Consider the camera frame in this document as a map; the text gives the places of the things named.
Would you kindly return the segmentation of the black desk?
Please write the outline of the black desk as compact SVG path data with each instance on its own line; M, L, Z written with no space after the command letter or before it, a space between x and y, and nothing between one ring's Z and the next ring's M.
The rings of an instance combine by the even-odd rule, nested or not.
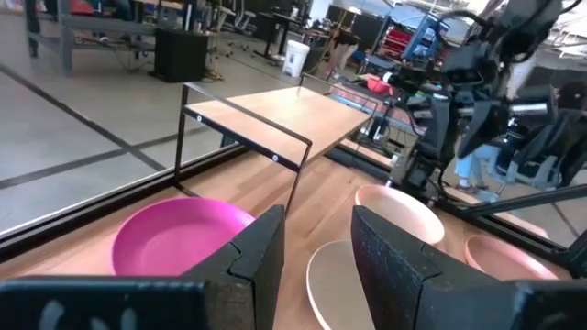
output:
M263 51L255 50L254 53L269 61L277 61L277 57L284 54L287 35L291 27L303 28L305 25L305 22L301 19L291 18L279 13L259 12L257 18L260 19L260 22L257 24L256 34L260 35L260 39L265 42L265 46ZM277 42L278 49L272 51L271 45L276 40L279 31L282 34Z

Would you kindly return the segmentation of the person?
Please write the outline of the person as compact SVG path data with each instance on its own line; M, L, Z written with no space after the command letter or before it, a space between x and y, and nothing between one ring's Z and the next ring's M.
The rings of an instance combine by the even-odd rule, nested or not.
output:
M456 158L455 174L458 177L456 189L471 193L483 202L497 202L499 197L489 190L483 178L482 164L496 155L499 149L490 145L482 145L464 158Z
M346 67L349 57L357 50L360 37L355 35L349 27L341 27L333 32L327 74L338 79L340 72Z

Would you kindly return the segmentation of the blue tool cart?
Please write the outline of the blue tool cart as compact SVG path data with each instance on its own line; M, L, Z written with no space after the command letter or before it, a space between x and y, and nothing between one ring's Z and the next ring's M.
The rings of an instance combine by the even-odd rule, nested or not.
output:
M416 32L412 35L408 45L404 49L402 59L412 61L414 59L433 60L441 48L441 42L437 39L437 33L444 37L449 30L449 25L439 22L439 17L434 14L423 16Z

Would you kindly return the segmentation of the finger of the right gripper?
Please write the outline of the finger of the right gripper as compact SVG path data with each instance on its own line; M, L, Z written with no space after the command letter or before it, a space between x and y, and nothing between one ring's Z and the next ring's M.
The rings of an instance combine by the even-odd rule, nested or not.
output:
M426 131L428 153L437 161L454 157L455 107L449 101L430 99L432 124Z
M508 105L501 101L481 101L475 104L469 129L460 142L457 157L462 159L481 145L499 137L507 128Z

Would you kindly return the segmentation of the grey metal rack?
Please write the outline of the grey metal rack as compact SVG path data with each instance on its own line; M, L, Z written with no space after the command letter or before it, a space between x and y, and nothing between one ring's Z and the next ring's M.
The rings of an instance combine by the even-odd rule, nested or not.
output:
M77 42L75 31L116 32L130 36L151 37L156 28L137 22L127 22L113 18L76 15L72 12L72 0L55 0L55 15L38 12L38 0L22 0L23 17L26 21L28 53L31 58L38 57L39 45L56 52L61 59L61 68L65 75L72 72L72 55L75 50L124 50L132 52L154 51L154 47L142 41L106 46L98 40L89 43ZM57 37L45 36L41 32L40 19L57 18Z

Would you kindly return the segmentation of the white plastic bucket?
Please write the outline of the white plastic bucket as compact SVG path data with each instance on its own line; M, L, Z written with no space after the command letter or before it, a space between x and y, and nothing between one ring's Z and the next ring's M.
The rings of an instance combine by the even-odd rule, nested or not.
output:
M282 72L293 78L301 75L310 47L304 43L288 40L285 58L282 63Z

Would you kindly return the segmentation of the cream white plate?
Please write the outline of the cream white plate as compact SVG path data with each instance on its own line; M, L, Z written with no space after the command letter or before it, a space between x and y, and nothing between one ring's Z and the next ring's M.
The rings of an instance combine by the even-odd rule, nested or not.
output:
M308 261L305 281L324 330L375 330L349 240L317 249Z

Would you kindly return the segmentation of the salmon pink plate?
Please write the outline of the salmon pink plate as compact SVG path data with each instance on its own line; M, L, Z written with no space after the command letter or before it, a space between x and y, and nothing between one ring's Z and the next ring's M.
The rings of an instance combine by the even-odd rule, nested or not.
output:
M470 236L465 242L464 254L470 266L500 281L559 278L523 250L492 236Z

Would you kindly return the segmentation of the red drawer unit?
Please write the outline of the red drawer unit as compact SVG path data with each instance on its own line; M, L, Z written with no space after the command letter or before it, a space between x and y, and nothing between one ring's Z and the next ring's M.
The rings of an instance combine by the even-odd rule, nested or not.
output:
M403 57L414 31L403 27L388 27L383 33L377 54L385 58L399 60Z

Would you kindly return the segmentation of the magenta plate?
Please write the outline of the magenta plate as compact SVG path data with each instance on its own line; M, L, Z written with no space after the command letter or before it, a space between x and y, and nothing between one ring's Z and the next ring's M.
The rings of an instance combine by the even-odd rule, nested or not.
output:
M255 221L238 207L202 197L148 205L119 227L111 248L117 276L180 275Z

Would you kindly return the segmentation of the wooden shelf black metal frame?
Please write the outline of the wooden shelf black metal frame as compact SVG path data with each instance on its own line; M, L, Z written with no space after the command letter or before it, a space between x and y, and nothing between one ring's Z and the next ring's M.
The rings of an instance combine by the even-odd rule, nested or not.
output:
M182 86L173 177L182 173L185 119L236 141L295 173L290 209L303 169L368 122L370 116L302 85L224 98L204 87Z

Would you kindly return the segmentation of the black cube box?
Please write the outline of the black cube box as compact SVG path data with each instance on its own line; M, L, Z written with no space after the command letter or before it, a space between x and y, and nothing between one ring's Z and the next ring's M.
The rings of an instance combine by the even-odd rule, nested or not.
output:
M199 82L206 72L209 37L179 29L155 30L151 75L166 83Z

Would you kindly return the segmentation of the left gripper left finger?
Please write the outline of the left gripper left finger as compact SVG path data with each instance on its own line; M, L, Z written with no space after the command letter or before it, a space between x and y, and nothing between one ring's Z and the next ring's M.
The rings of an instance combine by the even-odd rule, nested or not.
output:
M2 280L0 330L272 330L284 231L274 205L180 276Z

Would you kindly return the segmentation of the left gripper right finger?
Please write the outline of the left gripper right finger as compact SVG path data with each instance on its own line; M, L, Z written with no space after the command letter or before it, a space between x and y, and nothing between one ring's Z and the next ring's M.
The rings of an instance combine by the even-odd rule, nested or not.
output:
M351 242L376 330L587 330L587 280L497 280L364 206Z

